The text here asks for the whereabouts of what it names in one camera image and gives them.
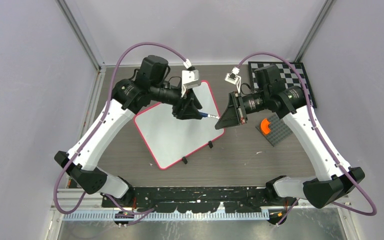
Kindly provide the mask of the white marker blue cap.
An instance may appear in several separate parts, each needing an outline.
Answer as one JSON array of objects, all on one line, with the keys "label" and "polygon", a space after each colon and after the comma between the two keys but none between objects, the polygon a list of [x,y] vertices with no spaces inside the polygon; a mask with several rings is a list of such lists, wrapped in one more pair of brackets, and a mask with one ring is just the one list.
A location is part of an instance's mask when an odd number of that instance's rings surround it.
[{"label": "white marker blue cap", "polygon": [[217,116],[217,115],[213,115],[213,114],[209,114],[209,113],[205,113],[205,112],[200,112],[200,115],[203,117],[203,118],[214,118],[214,119],[219,119],[220,117]]}]

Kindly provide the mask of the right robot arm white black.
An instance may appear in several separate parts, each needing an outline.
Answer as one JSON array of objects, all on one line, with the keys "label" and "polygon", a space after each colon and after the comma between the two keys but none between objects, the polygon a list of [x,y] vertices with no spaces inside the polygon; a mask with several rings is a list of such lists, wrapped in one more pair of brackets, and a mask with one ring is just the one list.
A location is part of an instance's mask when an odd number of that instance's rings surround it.
[{"label": "right robot arm white black", "polygon": [[242,95],[229,93],[228,105],[215,124],[215,129],[243,125],[248,115],[270,110],[285,123],[298,139],[314,168],[315,176],[281,175],[265,184],[265,198],[279,205],[285,198],[300,198],[321,209],[354,189],[354,182],[365,178],[361,167],[351,165],[338,153],[317,124],[314,109],[307,105],[302,87],[286,87],[279,68],[272,64],[254,71],[257,90]]}]

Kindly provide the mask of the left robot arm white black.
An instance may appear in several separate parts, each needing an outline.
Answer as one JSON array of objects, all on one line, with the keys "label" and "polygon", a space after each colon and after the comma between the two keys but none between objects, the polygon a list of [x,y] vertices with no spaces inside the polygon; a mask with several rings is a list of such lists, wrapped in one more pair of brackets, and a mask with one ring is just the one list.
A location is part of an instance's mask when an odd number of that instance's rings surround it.
[{"label": "left robot arm white black", "polygon": [[171,71],[168,61],[156,55],[145,57],[132,77],[114,85],[110,100],[80,141],[55,154],[54,160],[87,194],[111,195],[121,207],[133,202],[130,185],[100,169],[98,162],[121,128],[152,101],[171,105],[178,120],[202,119],[202,105],[193,90],[201,85],[199,71],[189,61],[184,65],[180,83],[172,86],[166,79]]}]

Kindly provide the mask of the white whiteboard pink rim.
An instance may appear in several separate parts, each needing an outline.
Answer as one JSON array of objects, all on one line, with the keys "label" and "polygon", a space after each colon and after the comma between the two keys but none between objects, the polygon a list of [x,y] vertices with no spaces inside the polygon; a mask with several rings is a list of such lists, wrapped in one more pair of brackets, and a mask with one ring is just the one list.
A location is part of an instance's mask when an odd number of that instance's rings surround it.
[{"label": "white whiteboard pink rim", "polygon": [[215,129],[217,121],[213,117],[179,120],[172,115],[172,106],[166,103],[156,103],[133,118],[136,129],[161,170],[181,162],[224,135],[224,129]]}]

